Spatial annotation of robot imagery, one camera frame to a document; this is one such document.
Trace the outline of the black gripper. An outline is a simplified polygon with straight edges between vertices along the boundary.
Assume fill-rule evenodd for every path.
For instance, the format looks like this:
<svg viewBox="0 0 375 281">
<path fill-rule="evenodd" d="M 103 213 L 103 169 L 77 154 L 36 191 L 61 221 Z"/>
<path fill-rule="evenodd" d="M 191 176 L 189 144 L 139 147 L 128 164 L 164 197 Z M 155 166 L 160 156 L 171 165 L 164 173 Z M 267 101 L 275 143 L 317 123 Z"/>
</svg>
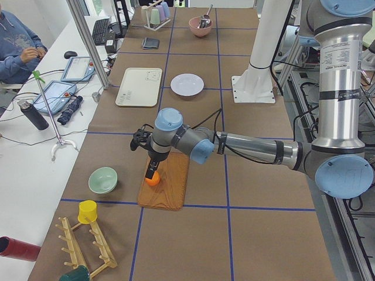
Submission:
<svg viewBox="0 0 375 281">
<path fill-rule="evenodd" d="M 157 171 L 159 163 L 167 158 L 167 153 L 160 153 L 154 150 L 150 150 L 148 152 L 148 156 L 150 157 L 150 162 L 146 170 L 145 178 L 151 180 L 153 179 L 153 176 Z"/>
</svg>

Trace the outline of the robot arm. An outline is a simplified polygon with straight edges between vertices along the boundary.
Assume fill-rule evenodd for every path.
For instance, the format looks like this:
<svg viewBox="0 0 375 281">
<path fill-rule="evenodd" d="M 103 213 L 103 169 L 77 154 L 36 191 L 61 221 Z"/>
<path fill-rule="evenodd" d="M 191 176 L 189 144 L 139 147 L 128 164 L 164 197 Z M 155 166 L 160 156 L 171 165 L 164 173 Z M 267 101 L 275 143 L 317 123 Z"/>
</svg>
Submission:
<svg viewBox="0 0 375 281">
<path fill-rule="evenodd" d="M 172 148 L 204 163 L 212 153 L 237 155 L 305 173 L 329 196 L 350 199 L 367 191 L 374 171 L 358 137 L 363 36 L 372 26 L 373 1 L 304 1 L 300 36 L 320 46 L 318 135 L 311 143 L 262 140 L 183 123 L 174 108 L 159 111 L 147 132 L 152 178 Z"/>
</svg>

